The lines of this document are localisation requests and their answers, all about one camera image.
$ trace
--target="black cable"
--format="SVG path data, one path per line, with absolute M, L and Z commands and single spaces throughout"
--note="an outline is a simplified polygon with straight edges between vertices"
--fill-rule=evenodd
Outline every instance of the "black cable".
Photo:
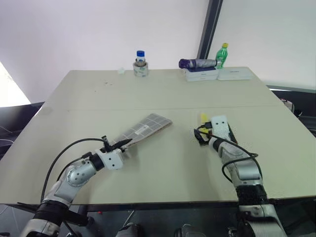
M 63 223 L 74 237 L 78 237 L 78 235 L 74 232 L 73 229 L 71 229 L 70 225 L 68 225 L 66 221 L 63 221 Z
M 42 189 L 42 192 L 41 192 L 41 196 L 40 196 L 40 202 L 43 201 L 44 199 L 44 195 L 45 195 L 45 190 L 46 190 L 46 187 L 47 187 L 47 183 L 48 183 L 48 179 L 49 179 L 49 176 L 50 176 L 50 173 L 51 171 L 53 170 L 53 167 L 55 165 L 55 163 L 57 162 L 57 160 L 61 157 L 61 155 L 66 151 L 68 150 L 70 147 L 72 147 L 73 145 L 79 143 L 79 142 L 84 142 L 84 141 L 100 141 L 100 142 L 104 142 L 104 140 L 100 139 L 100 138 L 84 138 L 84 139 L 80 139 L 80 140 L 77 140 L 71 144 L 69 144 L 65 149 L 63 149 L 61 151 L 61 153 L 58 154 L 58 156 L 54 159 L 53 163 L 50 165 L 50 168 L 47 172 L 47 175 L 46 175 L 46 178 L 45 178 L 45 181 L 44 181 L 44 186 L 43 186 L 43 189 Z
M 241 159 L 235 159 L 235 160 L 232 160 L 232 161 L 229 161 L 229 162 L 223 164 L 223 166 L 222 166 L 222 173 L 223 173 L 223 175 L 225 176 L 225 178 L 227 178 L 231 183 L 232 183 L 232 180 L 231 180 L 231 179 L 227 176 L 227 174 L 225 173 L 225 170 L 224 170 L 225 167 L 226 167 L 227 165 L 229 165 L 229 164 L 236 163 L 236 162 L 240 162 L 240 161 L 244 161 L 244 160 L 249 160 L 249 159 L 252 159 L 252 160 L 256 163 L 256 165 L 257 165 L 257 167 L 258 167 L 258 170 L 259 170 L 259 173 L 260 173 L 261 177 L 263 177 L 263 176 L 262 176 L 261 167 L 260 167 L 258 161 L 255 159 L 256 157 L 258 157 L 258 154 L 256 154 L 256 153 L 250 153 L 250 152 L 247 151 L 245 148 L 243 148 L 243 147 L 237 145 L 236 143 L 231 142 L 231 141 L 229 141 L 229 140 L 227 140 L 227 139 L 223 139 L 223 138 L 221 138 L 221 137 L 218 137 L 218 136 L 215 136 L 215 135 L 206 133 L 206 132 L 201 132 L 201 131 L 199 131 L 199 133 L 204 134 L 204 135 L 207 135 L 208 137 L 214 137 L 214 138 L 216 138 L 216 139 L 221 139 L 221 140 L 223 140 L 224 142 L 227 142 L 227 143 L 229 143 L 229 144 L 231 144 L 231 145 L 233 145 L 233 146 L 235 146 L 235 147 L 241 149 L 241 150 L 244 151 L 247 155 L 249 155 L 249 157 L 241 158 Z
M 75 163 L 76 161 L 81 160 L 81 159 L 83 159 L 83 158 L 82 158 L 82 157 L 77 158 L 77 159 L 73 160 L 72 162 L 69 162 L 68 164 L 66 164 L 66 166 L 63 168 L 63 170 L 62 170 L 62 171 L 60 172 L 60 174 L 58 175 L 58 178 L 57 178 L 56 181 L 58 181 L 58 180 L 60 179 L 61 175 L 64 173 L 64 171 L 65 171 L 71 164 L 73 164 L 73 163 Z

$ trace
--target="white table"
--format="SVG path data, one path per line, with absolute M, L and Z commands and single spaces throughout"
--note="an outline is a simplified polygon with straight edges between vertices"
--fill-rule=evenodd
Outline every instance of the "white table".
M 71 71 L 0 161 L 0 203 L 39 203 L 47 170 L 69 143 L 115 138 L 157 113 L 173 124 L 132 147 L 123 169 L 101 170 L 75 204 L 232 201 L 221 161 L 193 135 L 199 114 L 226 115 L 239 144 L 259 154 L 269 198 L 316 195 L 316 139 L 255 77 L 186 82 L 180 70 Z M 100 148 L 85 142 L 57 162 L 47 188 L 71 160 Z

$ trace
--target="floor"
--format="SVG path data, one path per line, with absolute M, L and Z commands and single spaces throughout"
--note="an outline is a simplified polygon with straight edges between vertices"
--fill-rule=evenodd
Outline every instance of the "floor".
M 200 228 L 208 237 L 228 236 L 227 227 L 236 226 L 235 213 L 237 208 L 197 208 L 197 209 L 173 209 L 173 210 L 143 210 L 136 211 L 131 222 L 141 224 L 147 237 L 172 237 L 176 228 L 185 223 L 190 223 Z M 279 218 L 283 226 L 289 226 L 294 221 L 306 216 L 306 212 L 300 204 L 279 206 L 277 208 Z M 71 225 L 75 231 L 81 232 L 84 237 L 115 237 L 122 227 L 129 211 L 90 212 L 88 215 L 95 220 L 87 229 Z M 27 221 L 33 214 L 0 205 L 0 232 L 10 232 L 12 237 L 18 237 Z M 297 228 L 289 231 L 289 237 L 309 236 L 316 237 L 315 224 L 308 220 Z M 60 237 L 65 237 L 68 230 L 61 227 Z

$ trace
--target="white wall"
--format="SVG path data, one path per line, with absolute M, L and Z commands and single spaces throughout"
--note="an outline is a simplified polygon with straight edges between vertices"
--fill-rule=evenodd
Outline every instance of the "white wall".
M 197 55 L 208 0 L 2 0 L 0 61 L 32 103 L 69 70 L 150 69 Z
M 209 58 L 228 42 L 226 66 L 266 84 L 316 89 L 316 0 L 224 0 Z

